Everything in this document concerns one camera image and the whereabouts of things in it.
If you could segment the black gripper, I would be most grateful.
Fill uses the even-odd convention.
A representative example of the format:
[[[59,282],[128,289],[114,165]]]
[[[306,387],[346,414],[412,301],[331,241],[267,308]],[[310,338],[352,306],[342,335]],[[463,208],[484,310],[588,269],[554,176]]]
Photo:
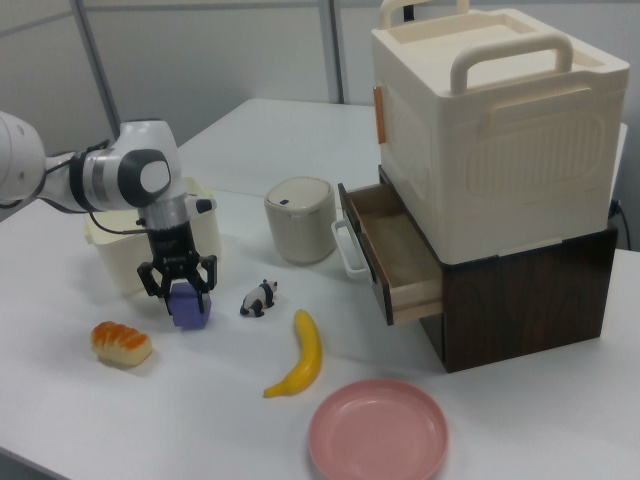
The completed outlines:
[[[162,299],[168,315],[173,316],[171,284],[174,280],[186,280],[195,289],[198,308],[203,313],[209,292],[217,284],[217,256],[198,252],[189,223],[149,230],[147,237],[152,260],[137,268],[146,293]]]

